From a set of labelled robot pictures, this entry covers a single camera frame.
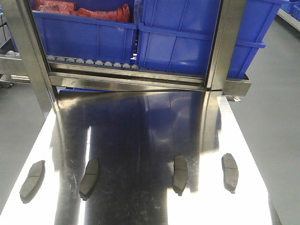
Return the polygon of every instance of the gray floor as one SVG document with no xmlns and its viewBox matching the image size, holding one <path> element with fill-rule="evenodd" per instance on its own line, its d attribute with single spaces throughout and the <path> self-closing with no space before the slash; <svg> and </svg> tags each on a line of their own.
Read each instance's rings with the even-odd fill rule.
<svg viewBox="0 0 300 225">
<path fill-rule="evenodd" d="M 300 224 L 300 33 L 273 22 L 232 110 L 284 225 Z"/>
<path fill-rule="evenodd" d="M 272 24 L 247 74 L 253 85 L 232 103 L 283 225 L 300 224 L 300 35 Z M 43 124 L 30 85 L 0 89 L 0 211 Z"/>
</svg>

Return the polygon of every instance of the red item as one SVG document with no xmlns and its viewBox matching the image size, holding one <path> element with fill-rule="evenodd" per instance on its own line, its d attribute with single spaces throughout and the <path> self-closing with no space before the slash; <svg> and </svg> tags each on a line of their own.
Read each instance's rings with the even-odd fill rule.
<svg viewBox="0 0 300 225">
<path fill-rule="evenodd" d="M 37 8 L 38 11 L 41 12 L 48 12 L 48 13 L 59 13 L 59 14 L 67 14 L 67 15 L 77 15 L 76 11 L 69 11 L 69 10 L 60 10 L 60 8 L 56 5 L 54 6 L 39 6 Z"/>
<path fill-rule="evenodd" d="M 69 1 L 60 1 L 60 0 L 34 0 L 33 8 L 38 10 L 39 6 L 58 6 L 59 11 L 75 11 L 76 3 Z"/>
<path fill-rule="evenodd" d="M 119 22 L 129 22 L 130 19 L 130 11 L 128 4 L 125 4 L 122 7 L 117 8 L 114 11 L 90 11 L 84 8 L 80 8 L 78 10 L 79 16 L 85 17 L 92 17 L 95 19 L 103 19 L 103 20 L 112 20 L 112 21 L 119 21 Z"/>
<path fill-rule="evenodd" d="M 95 19 L 111 20 L 128 23 L 130 20 L 130 10 L 128 4 L 117 8 L 114 11 L 90 11 L 85 8 L 76 9 L 75 2 L 61 1 L 61 0 L 35 0 L 34 9 L 42 12 L 59 13 L 67 15 L 78 15 L 84 17 L 91 17 Z"/>
</svg>

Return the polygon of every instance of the metal frame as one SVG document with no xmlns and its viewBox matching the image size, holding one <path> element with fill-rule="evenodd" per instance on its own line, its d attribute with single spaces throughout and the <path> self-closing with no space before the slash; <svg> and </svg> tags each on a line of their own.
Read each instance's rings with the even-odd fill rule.
<svg viewBox="0 0 300 225">
<path fill-rule="evenodd" d="M 251 82 L 227 79 L 247 0 L 221 0 L 210 66 L 205 79 L 177 73 L 115 69 L 47 61 L 28 0 L 0 0 L 22 59 L 0 55 L 3 81 L 31 83 L 46 116 L 54 103 L 55 86 L 112 91 L 196 90 L 246 95 Z"/>
<path fill-rule="evenodd" d="M 221 1 L 210 64 L 204 86 L 223 90 L 247 0 Z"/>
<path fill-rule="evenodd" d="M 50 84 L 50 71 L 43 45 L 38 35 L 28 0 L 1 0 L 7 23 L 17 43 L 38 103 L 44 116 L 49 113 L 55 98 L 56 88 Z"/>
</svg>

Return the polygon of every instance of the metal rail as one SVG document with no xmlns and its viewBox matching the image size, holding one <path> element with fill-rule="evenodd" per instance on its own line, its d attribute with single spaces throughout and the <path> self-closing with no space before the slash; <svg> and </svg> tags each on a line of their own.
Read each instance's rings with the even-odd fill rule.
<svg viewBox="0 0 300 225">
<path fill-rule="evenodd" d="M 53 86 L 90 88 L 112 91 L 146 90 L 206 90 L 204 78 L 152 70 L 115 69 L 88 64 L 49 61 L 50 82 Z M 0 55 L 0 73 L 6 74 L 0 81 L 30 83 L 19 57 Z M 251 86 L 249 80 L 227 79 L 224 92 L 227 95 L 245 96 Z"/>
</svg>

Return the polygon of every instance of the blue plastic bin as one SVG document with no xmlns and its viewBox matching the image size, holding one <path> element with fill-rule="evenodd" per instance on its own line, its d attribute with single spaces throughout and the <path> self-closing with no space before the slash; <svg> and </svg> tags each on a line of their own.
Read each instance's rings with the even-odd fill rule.
<svg viewBox="0 0 300 225">
<path fill-rule="evenodd" d="M 281 4 L 288 0 L 248 0 L 239 39 L 261 42 Z M 212 35 L 220 0 L 144 0 L 146 26 Z"/>
<path fill-rule="evenodd" d="M 213 36 L 166 30 L 139 24 L 138 65 L 142 68 L 205 76 Z M 238 40 L 229 78 L 243 78 L 252 59 L 265 43 Z"/>
<path fill-rule="evenodd" d="M 129 3 L 133 14 L 134 0 L 69 0 L 77 9 L 115 10 Z M 130 63 L 137 38 L 136 23 L 114 22 L 88 17 L 33 11 L 46 54 Z"/>
<path fill-rule="evenodd" d="M 300 5 L 294 6 L 294 18 L 300 21 Z"/>
<path fill-rule="evenodd" d="M 293 13 L 294 12 L 294 6 L 295 5 L 299 5 L 300 4 L 300 1 L 299 0 L 290 0 L 289 3 L 287 4 L 283 4 L 281 6 L 281 9 L 283 9 L 285 12 L 287 13 Z"/>
</svg>

